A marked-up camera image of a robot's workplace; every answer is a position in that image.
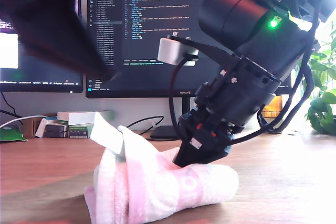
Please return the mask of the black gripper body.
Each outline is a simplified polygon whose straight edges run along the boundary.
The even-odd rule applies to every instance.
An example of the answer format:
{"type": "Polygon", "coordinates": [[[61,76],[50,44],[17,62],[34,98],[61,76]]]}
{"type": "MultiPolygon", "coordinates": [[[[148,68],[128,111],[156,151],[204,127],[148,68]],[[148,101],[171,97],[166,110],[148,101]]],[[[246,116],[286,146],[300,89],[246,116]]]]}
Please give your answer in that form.
{"type": "Polygon", "coordinates": [[[204,151],[231,149],[233,135],[275,97],[281,83],[280,77],[248,59],[223,69],[200,86],[195,107],[179,118],[182,141],[204,151]]]}

